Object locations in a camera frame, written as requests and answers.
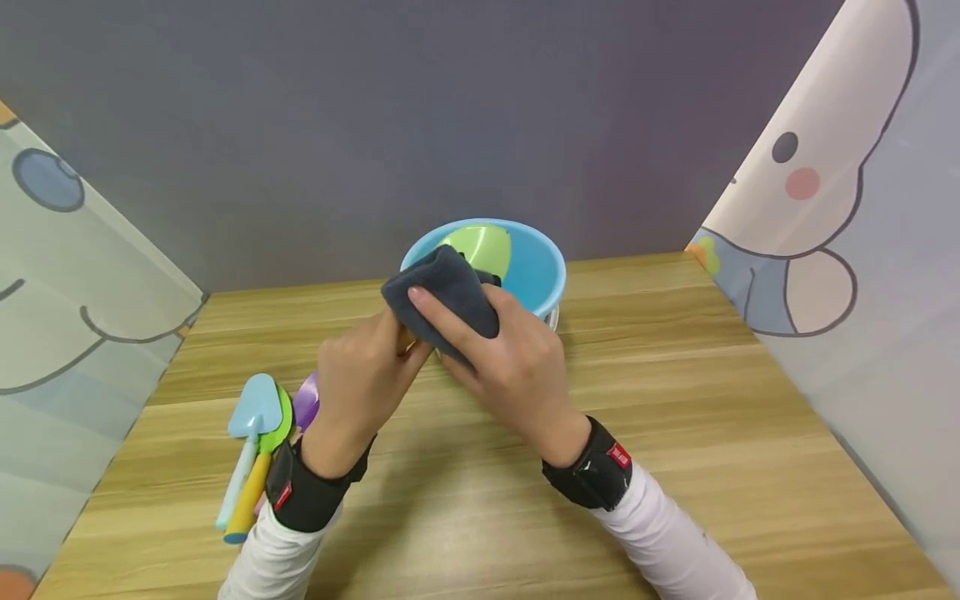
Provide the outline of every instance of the wood grain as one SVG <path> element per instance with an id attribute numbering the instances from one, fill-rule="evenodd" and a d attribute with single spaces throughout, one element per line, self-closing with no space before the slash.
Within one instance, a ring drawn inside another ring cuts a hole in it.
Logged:
<path id="1" fill-rule="evenodd" d="M 37 600 L 209 599 L 246 379 L 291 392 L 381 306 L 375 281 L 214 295 Z M 574 263 L 573 397 L 743 565 L 764 598 L 950 598 L 943 580 L 689 256 Z M 310 598 L 655 597 L 599 525 L 431 360 L 373 448 Z"/>

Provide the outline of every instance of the wrist strap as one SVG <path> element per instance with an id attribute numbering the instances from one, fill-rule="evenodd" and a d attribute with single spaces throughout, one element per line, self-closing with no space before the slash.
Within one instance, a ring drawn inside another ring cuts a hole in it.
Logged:
<path id="1" fill-rule="evenodd" d="M 337 512 L 350 485 L 363 479 L 373 441 L 349 473 L 324 479 L 311 471 L 300 457 L 301 440 L 281 444 L 267 475 L 267 500 L 276 520 L 294 531 L 315 533 L 325 528 Z"/>
<path id="2" fill-rule="evenodd" d="M 589 509 L 616 508 L 634 475 L 630 454 L 600 422 L 590 421 L 587 446 L 568 468 L 556 468 L 543 461 L 543 476 L 574 504 Z"/>

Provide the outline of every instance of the cartoon eye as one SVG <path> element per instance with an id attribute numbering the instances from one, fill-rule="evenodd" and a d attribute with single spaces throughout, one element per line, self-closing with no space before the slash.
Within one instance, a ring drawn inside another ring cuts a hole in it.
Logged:
<path id="1" fill-rule="evenodd" d="M 777 141 L 774 142 L 774 161 L 783 164 L 790 158 L 793 158 L 793 155 L 797 153 L 797 146 L 799 145 L 800 140 L 797 139 L 795 133 L 781 133 Z"/>
<path id="2" fill-rule="evenodd" d="M 49 152 L 28 148 L 13 159 L 13 178 L 34 202 L 56 210 L 72 212 L 84 205 L 84 184 L 80 176 Z"/>

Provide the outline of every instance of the white sleeve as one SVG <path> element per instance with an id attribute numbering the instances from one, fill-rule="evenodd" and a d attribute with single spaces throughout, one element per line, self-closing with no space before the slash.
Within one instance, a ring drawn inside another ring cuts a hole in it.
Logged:
<path id="1" fill-rule="evenodd" d="M 743 569 L 636 463 L 617 507 L 590 512 L 662 600 L 756 600 Z"/>
<path id="2" fill-rule="evenodd" d="M 340 518 L 342 508 L 337 507 L 325 528 L 304 534 L 281 525 L 265 503 L 217 599 L 303 600 L 324 535 Z"/>

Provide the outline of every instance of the gray cloth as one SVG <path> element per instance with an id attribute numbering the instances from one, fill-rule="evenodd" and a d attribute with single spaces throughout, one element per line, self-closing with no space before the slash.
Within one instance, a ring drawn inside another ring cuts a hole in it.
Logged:
<path id="1" fill-rule="evenodd" d="M 474 331 L 492 339 L 500 332 L 500 320 L 487 301 L 481 283 L 499 286 L 500 278 L 474 270 L 452 246 L 444 244 L 388 279 L 380 293 L 394 310 L 396 319 L 414 336 L 472 368 L 466 356 L 420 314 L 410 302 L 407 290 L 415 286 L 427 290 Z"/>

